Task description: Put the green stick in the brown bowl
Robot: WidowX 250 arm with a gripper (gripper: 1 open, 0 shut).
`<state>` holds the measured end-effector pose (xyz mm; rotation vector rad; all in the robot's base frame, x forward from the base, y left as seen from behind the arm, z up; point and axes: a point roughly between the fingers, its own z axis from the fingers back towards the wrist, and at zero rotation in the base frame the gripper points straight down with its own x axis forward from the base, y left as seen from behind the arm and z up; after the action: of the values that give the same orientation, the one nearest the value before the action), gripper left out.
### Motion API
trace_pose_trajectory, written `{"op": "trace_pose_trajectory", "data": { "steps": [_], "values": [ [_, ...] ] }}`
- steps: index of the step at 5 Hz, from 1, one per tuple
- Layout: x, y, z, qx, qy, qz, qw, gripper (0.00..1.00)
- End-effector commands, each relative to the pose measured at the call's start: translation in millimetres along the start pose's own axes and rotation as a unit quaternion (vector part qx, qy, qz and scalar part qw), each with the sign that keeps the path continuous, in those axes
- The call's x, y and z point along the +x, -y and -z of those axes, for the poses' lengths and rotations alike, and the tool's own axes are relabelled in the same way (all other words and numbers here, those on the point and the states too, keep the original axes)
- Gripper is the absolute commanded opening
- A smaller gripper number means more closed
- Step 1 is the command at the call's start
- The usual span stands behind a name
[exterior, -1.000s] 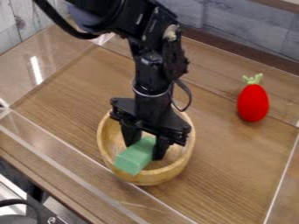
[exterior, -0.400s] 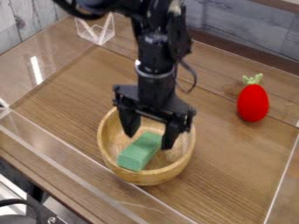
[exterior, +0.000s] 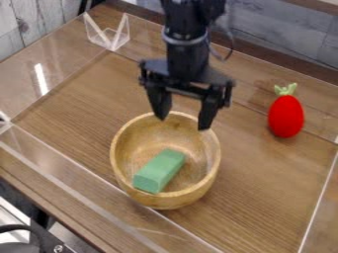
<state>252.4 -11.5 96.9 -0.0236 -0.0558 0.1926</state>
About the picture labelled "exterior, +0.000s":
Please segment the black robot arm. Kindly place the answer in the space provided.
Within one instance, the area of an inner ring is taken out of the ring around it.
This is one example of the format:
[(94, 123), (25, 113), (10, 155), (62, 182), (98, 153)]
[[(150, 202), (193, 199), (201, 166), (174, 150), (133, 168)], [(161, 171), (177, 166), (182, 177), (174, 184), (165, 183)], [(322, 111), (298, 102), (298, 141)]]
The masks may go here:
[(161, 0), (166, 14), (162, 37), (167, 57), (141, 61), (139, 82), (155, 116), (163, 121), (171, 94), (201, 101), (198, 129), (212, 128), (218, 110), (232, 104), (236, 80), (209, 63), (214, 53), (210, 26), (226, 12), (226, 0)]

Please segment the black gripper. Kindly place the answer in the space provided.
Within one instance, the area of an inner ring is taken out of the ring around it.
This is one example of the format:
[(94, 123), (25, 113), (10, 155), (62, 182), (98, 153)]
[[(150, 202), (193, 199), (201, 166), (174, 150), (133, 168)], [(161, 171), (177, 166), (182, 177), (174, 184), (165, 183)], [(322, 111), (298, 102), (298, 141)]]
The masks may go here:
[(216, 53), (210, 41), (169, 45), (166, 58), (141, 61), (141, 85), (146, 88), (155, 116), (163, 121), (171, 109), (171, 94), (202, 102), (198, 129), (212, 127), (218, 110), (230, 106), (236, 81), (210, 65)]

